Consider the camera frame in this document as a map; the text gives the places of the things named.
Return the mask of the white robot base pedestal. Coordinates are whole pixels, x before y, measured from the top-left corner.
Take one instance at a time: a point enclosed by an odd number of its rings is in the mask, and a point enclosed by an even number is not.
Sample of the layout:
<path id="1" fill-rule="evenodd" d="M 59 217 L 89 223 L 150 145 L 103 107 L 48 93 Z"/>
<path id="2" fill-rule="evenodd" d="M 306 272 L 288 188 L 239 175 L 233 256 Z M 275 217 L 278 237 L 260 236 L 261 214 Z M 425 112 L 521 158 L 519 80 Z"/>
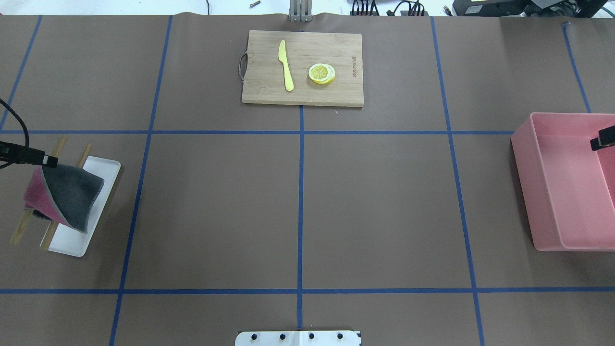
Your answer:
<path id="1" fill-rule="evenodd" d="M 246 331 L 238 333 L 235 346 L 361 346 L 359 331 Z"/>

